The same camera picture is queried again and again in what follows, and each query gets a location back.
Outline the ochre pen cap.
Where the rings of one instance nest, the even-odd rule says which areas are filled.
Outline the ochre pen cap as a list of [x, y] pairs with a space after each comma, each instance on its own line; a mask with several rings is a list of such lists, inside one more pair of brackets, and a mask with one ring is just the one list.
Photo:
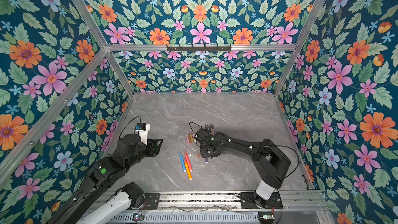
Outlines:
[[194, 138], [192, 133], [188, 134], [188, 140], [189, 140], [190, 143], [194, 143], [195, 142], [195, 138]]

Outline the red marker pen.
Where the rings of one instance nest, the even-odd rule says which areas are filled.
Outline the red marker pen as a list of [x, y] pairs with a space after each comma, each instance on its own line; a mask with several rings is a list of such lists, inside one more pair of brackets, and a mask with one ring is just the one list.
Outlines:
[[192, 169], [192, 165], [191, 165], [191, 162], [190, 162], [190, 159], [189, 159], [189, 155], [188, 155], [186, 150], [184, 151], [184, 156], [185, 156], [189, 171], [192, 172], [192, 170], [193, 170]]

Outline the blue marker pen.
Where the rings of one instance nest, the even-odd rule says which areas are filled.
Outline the blue marker pen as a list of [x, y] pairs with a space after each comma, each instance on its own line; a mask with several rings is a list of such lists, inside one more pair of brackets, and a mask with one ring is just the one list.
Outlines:
[[183, 171], [186, 172], [187, 169], [186, 169], [186, 166], [185, 166], [185, 160], [184, 160], [184, 156], [182, 155], [181, 152], [179, 152], [179, 159], [180, 159], [180, 162], [181, 162], [181, 166], [182, 166]]

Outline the orange marker pen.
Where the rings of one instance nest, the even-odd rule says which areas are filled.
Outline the orange marker pen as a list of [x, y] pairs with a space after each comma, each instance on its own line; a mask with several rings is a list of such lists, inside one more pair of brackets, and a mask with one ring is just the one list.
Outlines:
[[187, 173], [187, 176], [188, 176], [188, 180], [192, 180], [192, 174], [191, 174], [191, 171], [189, 169], [189, 166], [188, 166], [187, 162], [184, 162], [184, 167], [185, 167], [185, 170], [186, 170], [186, 173]]

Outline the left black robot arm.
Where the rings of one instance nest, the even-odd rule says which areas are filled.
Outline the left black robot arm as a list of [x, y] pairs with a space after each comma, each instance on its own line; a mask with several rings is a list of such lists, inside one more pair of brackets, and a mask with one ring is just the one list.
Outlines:
[[47, 221], [48, 224], [76, 224], [91, 205], [144, 158], [156, 157], [163, 139], [147, 143], [137, 134], [117, 141], [114, 152], [98, 160], [86, 173], [79, 189]]

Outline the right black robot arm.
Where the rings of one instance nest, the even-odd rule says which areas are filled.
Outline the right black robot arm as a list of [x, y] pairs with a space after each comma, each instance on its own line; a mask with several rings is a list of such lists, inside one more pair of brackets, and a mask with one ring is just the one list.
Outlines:
[[269, 201], [272, 194], [281, 188], [291, 166], [288, 156], [270, 139], [249, 142], [221, 132], [211, 134], [203, 128], [193, 137], [199, 144], [203, 158], [230, 154], [251, 161], [261, 178], [254, 193], [259, 202]]

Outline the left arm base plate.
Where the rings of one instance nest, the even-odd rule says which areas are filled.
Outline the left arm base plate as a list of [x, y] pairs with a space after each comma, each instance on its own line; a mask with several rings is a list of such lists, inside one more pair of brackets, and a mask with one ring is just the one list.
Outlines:
[[160, 193], [140, 194], [132, 200], [130, 209], [155, 210], [160, 203]]

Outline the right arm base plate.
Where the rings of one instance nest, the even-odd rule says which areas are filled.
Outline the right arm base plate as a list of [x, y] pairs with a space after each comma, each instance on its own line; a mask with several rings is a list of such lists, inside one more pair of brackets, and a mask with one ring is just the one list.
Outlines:
[[262, 199], [255, 192], [241, 192], [238, 196], [243, 209], [282, 209], [283, 204], [278, 192], [273, 192], [268, 200]]

